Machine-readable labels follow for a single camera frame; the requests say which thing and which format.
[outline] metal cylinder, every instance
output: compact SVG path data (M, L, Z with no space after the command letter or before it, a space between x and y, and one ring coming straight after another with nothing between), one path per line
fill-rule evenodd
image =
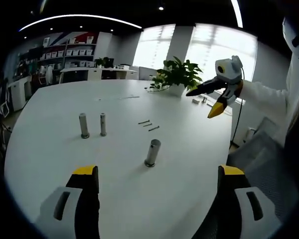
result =
M156 161L156 157L157 157L160 145L161 145L161 142L158 139L153 139L150 142L148 156L144 161L144 164L147 167L154 167L155 166L155 161Z
M101 136L106 136L105 114L101 113Z
M80 120L80 126L81 126L81 137L82 138L90 137L90 134L88 132L88 124L86 122L86 114L81 113L79 115L79 120Z

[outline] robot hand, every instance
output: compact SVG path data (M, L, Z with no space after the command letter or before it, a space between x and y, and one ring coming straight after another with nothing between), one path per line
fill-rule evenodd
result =
M227 105L233 103L240 95L243 81L242 69L238 56L232 56L232 59L223 59L215 62L216 77L198 85L196 89L188 92L186 96L197 96L200 94L210 94L215 90L225 88L223 94L217 99L209 112L208 118L213 118L224 112Z

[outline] black cable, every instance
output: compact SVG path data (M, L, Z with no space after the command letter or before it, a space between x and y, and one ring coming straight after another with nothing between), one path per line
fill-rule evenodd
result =
M1 125L2 125L7 131L9 131L10 133L12 133L12 131L11 131L10 129L8 129L8 128L5 126L5 124L4 124L3 122L1 122Z
M242 72L243 72L243 80L245 79L245 72L244 72L244 69L242 69ZM234 131L234 135L233 135L233 138L232 140L230 141L230 146L229 146L229 149L231 148L231 146L233 145L234 143L234 138L235 138L235 135L236 135L236 131L237 131L237 128L238 128L238 124L239 124L239 119L240 119L240 114L241 114L241 109L243 107L243 99L241 99L241 104L240 104L240 110L239 110L239 114L238 114L238 119L237 119L237 124L236 124L236 128L235 128L235 131Z

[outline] green leaves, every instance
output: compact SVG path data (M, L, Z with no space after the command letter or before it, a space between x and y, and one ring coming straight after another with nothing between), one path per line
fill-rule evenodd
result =
M154 83L150 89L164 90L173 84L184 84L185 87L192 89L197 86L202 79L198 76L198 72L202 72L198 64L190 63L186 60L184 63L174 56L175 60L165 60L164 69L157 70L157 76L153 78Z

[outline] ceiling light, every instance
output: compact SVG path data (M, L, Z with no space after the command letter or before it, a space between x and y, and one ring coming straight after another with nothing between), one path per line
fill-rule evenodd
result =
M141 26L137 26L137 25L129 23L127 21L122 21L122 20L118 20L118 19L115 19L115 18L107 17L107 16L88 15L88 14L68 14L68 15L52 16L52 17L41 19L39 21L35 21L33 23L28 24L27 26L24 26L19 31L22 31L22 30L26 29L27 27L33 26L33 25L35 25L37 23L40 23L40 22L43 22L43 21L47 21L47 20L51 20L51 19L56 19L56 18L61 18L61 17L71 17L71 16L101 18L101 19L105 19L105 20L111 20L111 21L117 21L117 22L120 22L120 23L124 23L124 24L130 25L130 26L137 27L139 29L142 28Z
M237 0L231 0L231 4L233 5L234 11L235 11L238 27L243 28L243 20L241 19L241 14L240 14L238 1Z

